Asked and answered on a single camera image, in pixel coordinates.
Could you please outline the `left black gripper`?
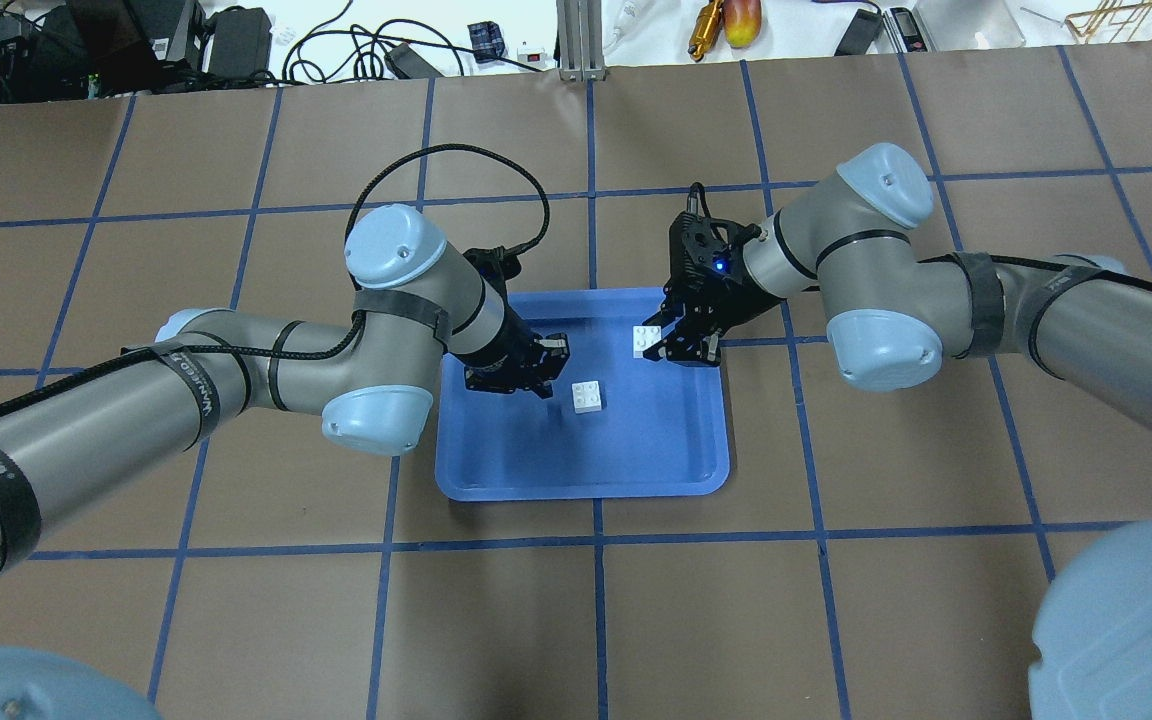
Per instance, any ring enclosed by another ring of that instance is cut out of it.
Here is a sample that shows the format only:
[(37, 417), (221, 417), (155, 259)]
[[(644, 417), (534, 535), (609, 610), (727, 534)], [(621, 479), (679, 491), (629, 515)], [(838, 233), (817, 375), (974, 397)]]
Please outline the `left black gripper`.
[(570, 361), (567, 334), (540, 336), (509, 304), (507, 281), (521, 272), (520, 251), (470, 249), (463, 258), (483, 278), (479, 306), (460, 327), (460, 361), (468, 391), (554, 396), (553, 381)]

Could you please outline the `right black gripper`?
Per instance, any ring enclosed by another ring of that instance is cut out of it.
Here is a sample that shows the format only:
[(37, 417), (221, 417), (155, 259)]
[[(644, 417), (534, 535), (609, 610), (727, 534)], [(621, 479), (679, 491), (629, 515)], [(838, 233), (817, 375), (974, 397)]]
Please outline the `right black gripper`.
[(660, 313), (643, 323), (643, 359), (721, 365), (721, 338), (780, 302), (748, 270), (745, 251), (761, 237), (759, 225), (681, 211), (669, 227)]

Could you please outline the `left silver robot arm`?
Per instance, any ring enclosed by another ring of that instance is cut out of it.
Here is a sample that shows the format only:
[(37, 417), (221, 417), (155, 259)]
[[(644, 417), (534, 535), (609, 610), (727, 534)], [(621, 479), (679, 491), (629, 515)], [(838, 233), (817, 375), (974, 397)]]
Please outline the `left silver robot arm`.
[(346, 327), (185, 309), (154, 342), (0, 402), (0, 575), (255, 407), (317, 416), (329, 442), (397, 457), (420, 441), (445, 355), (461, 361), (470, 389), (552, 396), (570, 342), (536, 333), (509, 305), (525, 251), (460, 252), (404, 204), (353, 211)]

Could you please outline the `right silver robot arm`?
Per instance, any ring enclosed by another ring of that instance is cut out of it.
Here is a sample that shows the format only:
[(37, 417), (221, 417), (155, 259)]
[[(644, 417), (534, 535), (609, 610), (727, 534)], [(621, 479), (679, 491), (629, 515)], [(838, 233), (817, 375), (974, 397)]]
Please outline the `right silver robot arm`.
[[(723, 334), (799, 291), (823, 300), (856, 389), (929, 382), (945, 361), (1016, 354), (1152, 430), (1152, 282), (1108, 258), (948, 252), (919, 259), (918, 161), (876, 143), (761, 223), (708, 214), (700, 184), (669, 228), (669, 279), (637, 356), (717, 366)], [(1033, 626), (1036, 719), (1152, 719), (1152, 520), (1102, 536), (1056, 575)]]

